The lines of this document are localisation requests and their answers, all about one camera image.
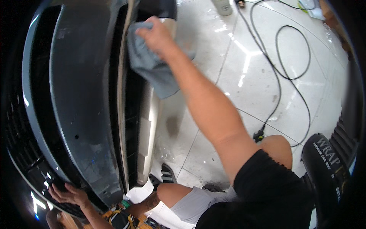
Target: forearm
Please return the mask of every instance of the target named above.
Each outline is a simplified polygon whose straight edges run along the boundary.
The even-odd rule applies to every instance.
[[[112,225],[99,215],[90,202],[81,207],[81,210],[94,229],[114,229]]]
[[[231,101],[178,47],[171,49],[165,60],[183,92],[193,119],[211,143],[245,131]]]

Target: white shorts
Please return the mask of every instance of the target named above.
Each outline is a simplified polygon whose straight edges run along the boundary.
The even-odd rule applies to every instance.
[[[192,191],[170,208],[183,222],[196,224],[201,215],[213,204],[233,202],[238,196],[232,186],[227,192],[210,192],[193,187]]]

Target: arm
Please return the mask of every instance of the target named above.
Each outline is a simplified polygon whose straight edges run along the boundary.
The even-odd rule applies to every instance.
[[[156,17],[147,21],[154,23],[153,28],[139,29],[136,33],[171,68],[193,119],[215,147],[232,184],[240,168],[259,147],[248,135],[230,100],[194,66],[164,25]]]
[[[94,229],[114,229],[114,227],[105,221],[94,209],[92,203],[89,201],[88,196],[84,191],[79,190],[67,183],[65,183],[65,188],[69,192],[61,192],[54,184],[52,184],[52,187],[48,188],[48,192],[52,198],[54,198],[59,203],[72,203],[79,205],[80,209]]]

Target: hand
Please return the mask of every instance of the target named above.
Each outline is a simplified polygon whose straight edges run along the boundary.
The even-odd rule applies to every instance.
[[[71,203],[79,205],[80,208],[85,208],[90,204],[86,192],[77,189],[70,184],[65,183],[65,188],[68,192],[61,192],[55,184],[48,188],[49,194],[59,203]]]
[[[153,28],[139,28],[135,33],[145,40],[148,48],[161,59],[165,59],[166,54],[177,47],[177,44],[170,35],[169,30],[156,16],[148,18],[145,22],[152,22],[154,24]]]

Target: white tile floor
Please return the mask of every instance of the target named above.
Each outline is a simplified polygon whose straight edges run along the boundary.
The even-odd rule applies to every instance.
[[[250,36],[235,8],[229,16],[220,16],[211,1],[178,0],[177,42],[196,50],[196,66],[222,89],[240,112],[250,135],[261,128],[279,99],[274,73]],[[287,0],[297,5],[296,0]],[[249,19],[253,3],[242,10]],[[341,99],[346,84],[347,54],[338,38],[332,34],[328,41],[322,21],[309,17],[278,2],[261,3],[254,10],[254,21],[274,64],[280,68],[275,49],[275,34],[282,25],[298,28],[311,48],[308,72],[295,80],[310,109],[311,127],[307,138],[314,133],[330,137],[341,111]],[[279,49],[290,77],[304,71],[308,50],[305,40],[296,31],[285,29],[279,36]],[[265,134],[281,134],[291,145],[299,143],[308,126],[306,107],[291,83],[283,78],[282,98]],[[198,130],[181,93],[163,101],[163,112],[157,130],[156,159],[152,173],[160,176],[164,161],[176,174],[177,181],[186,186],[202,187],[214,183],[229,186],[214,148]],[[302,145],[293,147],[293,171],[305,173],[300,161]],[[140,202],[149,195],[152,185],[134,188],[128,196]],[[170,228],[193,228],[181,222],[168,207],[160,203],[151,217]]]

